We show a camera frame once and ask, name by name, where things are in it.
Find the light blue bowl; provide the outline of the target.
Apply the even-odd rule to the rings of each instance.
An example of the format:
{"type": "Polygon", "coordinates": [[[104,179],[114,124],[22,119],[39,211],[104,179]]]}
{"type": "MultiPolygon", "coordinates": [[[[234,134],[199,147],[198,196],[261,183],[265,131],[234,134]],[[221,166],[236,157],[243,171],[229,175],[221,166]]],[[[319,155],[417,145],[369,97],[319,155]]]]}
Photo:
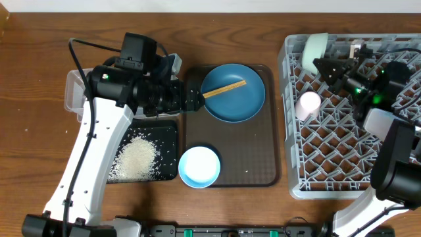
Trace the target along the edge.
{"type": "Polygon", "coordinates": [[[190,188],[202,189],[211,186],[220,174],[220,159],[215,151],[205,146],[195,146],[181,156],[178,174],[190,188]]]}

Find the dark blue plate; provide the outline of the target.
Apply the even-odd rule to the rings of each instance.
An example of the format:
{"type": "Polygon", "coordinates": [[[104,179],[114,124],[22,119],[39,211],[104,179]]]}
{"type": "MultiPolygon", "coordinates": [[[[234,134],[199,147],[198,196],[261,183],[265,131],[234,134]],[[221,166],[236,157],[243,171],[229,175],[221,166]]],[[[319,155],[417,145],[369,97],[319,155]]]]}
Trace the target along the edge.
{"type": "Polygon", "coordinates": [[[243,80],[244,86],[206,98],[205,109],[224,122],[243,122],[255,116],[264,105],[266,88],[262,78],[248,66],[225,64],[212,69],[202,82],[201,93],[243,80]]]}

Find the pile of white rice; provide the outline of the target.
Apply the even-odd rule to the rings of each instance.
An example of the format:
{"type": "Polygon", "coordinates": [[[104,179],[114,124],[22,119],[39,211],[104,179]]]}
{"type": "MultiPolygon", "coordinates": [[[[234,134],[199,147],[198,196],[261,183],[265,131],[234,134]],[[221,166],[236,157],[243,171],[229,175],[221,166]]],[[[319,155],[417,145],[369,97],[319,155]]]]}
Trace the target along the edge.
{"type": "Polygon", "coordinates": [[[157,129],[130,128],[123,136],[108,183],[158,181],[171,177],[174,144],[158,139],[157,129]]]}

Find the pink cup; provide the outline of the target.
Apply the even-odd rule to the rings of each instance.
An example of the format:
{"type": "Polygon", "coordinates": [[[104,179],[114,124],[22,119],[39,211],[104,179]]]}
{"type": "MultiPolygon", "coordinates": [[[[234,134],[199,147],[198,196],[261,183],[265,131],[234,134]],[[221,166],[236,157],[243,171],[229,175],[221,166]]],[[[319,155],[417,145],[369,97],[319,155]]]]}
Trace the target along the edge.
{"type": "Polygon", "coordinates": [[[315,92],[303,93],[295,104],[295,116],[301,121],[309,117],[316,118],[321,106],[321,98],[315,92]]]}

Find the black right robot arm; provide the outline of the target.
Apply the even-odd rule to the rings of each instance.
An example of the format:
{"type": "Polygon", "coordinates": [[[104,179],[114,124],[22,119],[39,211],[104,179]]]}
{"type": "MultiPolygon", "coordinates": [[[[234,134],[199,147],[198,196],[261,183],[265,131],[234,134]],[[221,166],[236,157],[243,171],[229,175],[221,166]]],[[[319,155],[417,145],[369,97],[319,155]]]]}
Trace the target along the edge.
{"type": "Polygon", "coordinates": [[[370,186],[324,223],[320,236],[366,236],[389,218],[420,207],[420,166],[410,162],[420,146],[415,122],[396,115],[393,103],[410,78],[405,63],[392,61],[371,80],[358,74],[358,59],[313,61],[332,93],[352,97],[353,118],[382,146],[371,169],[370,186]]]}

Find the light green bowl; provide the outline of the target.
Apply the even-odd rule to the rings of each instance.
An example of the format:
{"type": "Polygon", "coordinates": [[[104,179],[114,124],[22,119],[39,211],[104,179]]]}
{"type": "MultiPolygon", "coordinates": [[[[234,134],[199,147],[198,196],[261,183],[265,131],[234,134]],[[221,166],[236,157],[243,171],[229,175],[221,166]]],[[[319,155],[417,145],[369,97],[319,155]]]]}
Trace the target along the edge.
{"type": "Polygon", "coordinates": [[[328,33],[311,34],[306,43],[302,54],[301,65],[303,69],[318,74],[313,60],[324,56],[328,44],[328,33]]]}

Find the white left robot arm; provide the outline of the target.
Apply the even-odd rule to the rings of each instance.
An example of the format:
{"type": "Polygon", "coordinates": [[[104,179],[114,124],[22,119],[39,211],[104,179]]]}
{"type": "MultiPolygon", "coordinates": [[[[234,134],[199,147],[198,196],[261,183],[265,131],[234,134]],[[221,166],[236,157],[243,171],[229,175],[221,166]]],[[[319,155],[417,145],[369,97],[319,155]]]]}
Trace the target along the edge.
{"type": "Polygon", "coordinates": [[[61,181],[40,215],[27,215],[24,236],[141,236],[142,224],[127,217],[102,220],[107,178],[121,139],[138,109],[146,117],[198,110],[203,96],[187,91],[177,75],[181,58],[162,45],[126,33],[120,49],[82,72],[84,111],[61,181]]]}

